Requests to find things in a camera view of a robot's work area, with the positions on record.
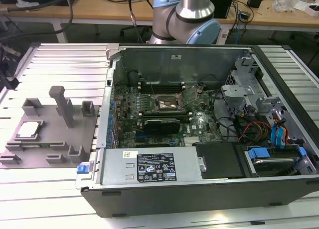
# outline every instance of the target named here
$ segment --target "warning label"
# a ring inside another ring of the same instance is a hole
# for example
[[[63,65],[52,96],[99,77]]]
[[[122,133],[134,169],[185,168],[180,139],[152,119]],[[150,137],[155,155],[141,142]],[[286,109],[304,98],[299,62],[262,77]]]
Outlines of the warning label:
[[[176,181],[172,153],[138,154],[138,181],[140,183]]]

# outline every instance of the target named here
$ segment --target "metal sheet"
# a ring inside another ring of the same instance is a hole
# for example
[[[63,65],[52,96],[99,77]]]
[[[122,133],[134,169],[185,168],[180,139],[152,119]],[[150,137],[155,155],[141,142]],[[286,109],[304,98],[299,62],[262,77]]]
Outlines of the metal sheet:
[[[71,102],[74,106],[76,105],[81,105],[83,101],[92,101],[94,105],[96,106],[100,106],[102,104],[102,100],[103,97],[94,97],[94,98],[86,98],[86,97],[81,97],[81,98],[73,98],[70,97]],[[48,105],[48,106],[52,106],[52,105],[56,105],[56,101],[52,98],[39,98],[41,104],[43,105]],[[2,104],[1,107],[3,108],[15,108],[15,107],[22,107],[23,103],[24,103],[25,99],[5,99]]]
[[[24,75],[103,75],[106,74],[105,68],[29,68]]]
[[[284,52],[264,52],[267,57],[276,57],[276,58],[290,58],[286,51]]]
[[[297,100],[304,107],[306,112],[319,125],[319,88],[317,87],[317,79],[313,73],[302,61],[288,50],[283,53],[278,47],[261,47],[266,56],[270,56],[269,60],[290,88]],[[268,90],[273,96],[277,96],[276,90],[268,80],[264,81]]]
[[[28,68],[101,68],[104,62],[31,62]]]
[[[96,57],[87,57],[87,56],[74,56],[74,57],[53,57],[53,56],[37,56],[32,59],[32,62],[105,62],[107,57],[105,56],[96,56]]]
[[[49,90],[51,86],[63,86],[65,89],[103,89],[105,86],[105,81],[91,81],[91,82],[20,82],[16,90]]]
[[[105,51],[59,50],[37,51],[35,56],[105,56]]]
[[[261,47],[263,52],[286,52],[283,48],[273,48],[273,47]]]
[[[21,76],[19,78],[20,82],[58,82],[63,79],[63,81],[69,82],[88,82],[88,81],[105,81],[106,75],[50,75],[50,76]]]
[[[67,98],[89,98],[89,97],[102,97],[103,89],[97,90],[65,90],[64,96]],[[39,91],[39,90],[18,90],[10,91],[7,94],[8,98],[50,98],[49,91]]]
[[[274,57],[268,57],[268,60],[270,60],[271,63],[294,63],[295,61],[292,58],[274,58]]]
[[[42,43],[39,46],[38,51],[61,51],[61,50],[72,50],[72,51],[106,51],[107,44],[81,44],[81,43],[68,43],[68,44],[48,44]]]

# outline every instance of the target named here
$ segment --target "desk leg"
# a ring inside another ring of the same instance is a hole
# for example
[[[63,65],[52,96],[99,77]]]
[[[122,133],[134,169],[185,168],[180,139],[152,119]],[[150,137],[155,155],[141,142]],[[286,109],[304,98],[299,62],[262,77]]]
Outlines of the desk leg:
[[[62,23],[60,20],[52,22],[53,28],[55,31],[62,29]],[[67,43],[68,38],[66,37],[65,32],[56,34],[56,37],[58,38],[59,43]]]
[[[221,24],[220,25],[220,32],[219,32],[219,35],[217,38],[216,45],[225,45],[229,30],[231,29],[231,27],[232,27],[231,24]]]

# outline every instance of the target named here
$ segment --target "blue latch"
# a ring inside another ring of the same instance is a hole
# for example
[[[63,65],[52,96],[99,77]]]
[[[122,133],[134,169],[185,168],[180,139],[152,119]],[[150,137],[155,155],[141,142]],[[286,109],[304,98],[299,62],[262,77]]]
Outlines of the blue latch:
[[[89,165],[79,165],[79,166],[77,166],[76,173],[77,174],[89,173]]]
[[[249,157],[254,158],[270,158],[267,148],[252,148],[248,151]]]
[[[307,155],[307,152],[304,147],[299,147],[299,152],[302,157],[305,157]]]

